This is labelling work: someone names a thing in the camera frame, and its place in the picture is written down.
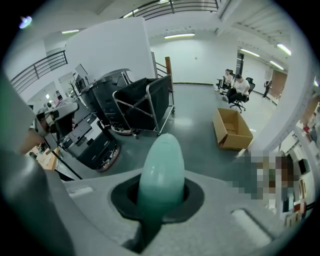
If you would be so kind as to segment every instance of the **railing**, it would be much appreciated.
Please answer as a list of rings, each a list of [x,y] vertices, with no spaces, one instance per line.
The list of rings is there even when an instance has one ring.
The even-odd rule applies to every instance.
[[[167,71],[163,71],[161,68],[158,68],[158,66],[163,67],[163,68],[165,68],[165,69],[167,69],[167,67],[164,66],[164,65],[162,65],[162,64],[160,64],[160,63],[158,63],[158,62],[156,62],[156,64],[157,64],[156,69],[159,70],[159,71],[161,71],[161,73],[157,72],[157,73],[158,73],[158,76],[161,77],[161,78],[163,78],[163,77],[164,77],[165,75],[167,75],[168,73],[167,73]]]
[[[121,18],[143,17],[146,21],[167,14],[190,11],[217,12],[221,0],[157,0],[146,3]]]
[[[16,75],[12,80],[12,86],[18,93],[21,93],[33,82],[65,64],[68,64],[65,51],[59,51],[51,54],[34,64],[28,66],[25,70]]]

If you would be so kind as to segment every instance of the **wooden pillar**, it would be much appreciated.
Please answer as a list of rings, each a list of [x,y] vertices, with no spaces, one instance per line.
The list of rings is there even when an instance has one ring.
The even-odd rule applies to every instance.
[[[169,74],[171,75],[171,81],[173,82],[170,57],[167,56],[164,59],[165,59],[166,73],[168,75]]]

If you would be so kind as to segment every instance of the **ceiling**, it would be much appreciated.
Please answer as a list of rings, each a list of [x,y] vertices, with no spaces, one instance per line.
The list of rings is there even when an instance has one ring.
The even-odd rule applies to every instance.
[[[37,19],[34,20],[33,28],[35,30],[38,25],[38,31],[41,30],[42,33],[39,36],[42,38],[45,37],[44,33],[48,35],[63,29],[85,29],[99,22],[118,19],[149,2],[150,0],[52,0],[39,12],[42,15],[39,16],[37,24]],[[222,1],[221,10],[224,2],[228,2],[228,0]],[[218,36],[223,33],[231,33],[236,36],[239,48],[246,48],[259,54],[260,59],[267,63],[274,60],[287,69],[289,56],[276,45],[282,43],[290,48],[290,18],[270,0],[230,0],[230,2],[237,5],[231,10],[228,18],[219,20],[216,13],[209,13],[212,16],[211,19],[206,21],[202,19],[202,23],[198,23],[201,18],[190,18],[188,22],[194,23],[195,26],[190,26],[190,24],[188,26],[194,30],[218,30]],[[231,4],[227,5],[227,9],[232,9]],[[169,16],[178,16],[178,14],[182,13],[168,14],[165,17],[168,18],[167,22],[164,23],[167,27],[161,28],[159,32],[164,34],[166,29],[185,30],[186,24],[180,23],[175,27],[170,27]],[[147,21],[147,25],[149,22],[155,23],[157,19],[160,23],[160,19],[163,17],[150,19]],[[36,32],[29,35],[31,38],[35,38]]]
[[[288,68],[289,57],[277,47],[290,49],[292,21],[277,5],[268,0],[243,0],[238,15],[224,33],[237,37],[238,45],[259,54],[266,62],[274,60]]]

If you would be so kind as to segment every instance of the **man in white shirt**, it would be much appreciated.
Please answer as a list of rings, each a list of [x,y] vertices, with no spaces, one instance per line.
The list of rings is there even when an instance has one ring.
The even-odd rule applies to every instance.
[[[234,78],[233,86],[228,90],[226,95],[222,96],[225,102],[233,103],[237,100],[244,101],[249,96],[250,85],[249,82],[240,74],[237,74]]]
[[[230,70],[226,69],[225,75],[224,75],[224,83],[223,83],[222,87],[224,87],[224,85],[226,85],[226,86],[231,85],[233,79],[234,79],[234,77],[230,74]],[[220,89],[220,83],[217,83],[216,85],[217,85],[217,88],[215,88],[214,90],[216,92],[218,92]]]

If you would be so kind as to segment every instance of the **cable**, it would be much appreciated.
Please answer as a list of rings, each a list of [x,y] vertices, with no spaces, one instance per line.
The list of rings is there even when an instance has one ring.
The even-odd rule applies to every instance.
[[[50,113],[47,114],[44,118],[40,119],[39,121],[44,121],[44,120],[46,120],[48,116],[50,116]]]
[[[52,151],[52,153],[55,155],[56,158],[59,159],[59,161],[61,161],[75,176],[77,176],[80,180],[82,180],[82,178],[74,171],[71,169],[71,167],[69,165],[67,165],[67,163],[65,161],[63,161],[60,156],[58,156],[56,154],[56,152]]]

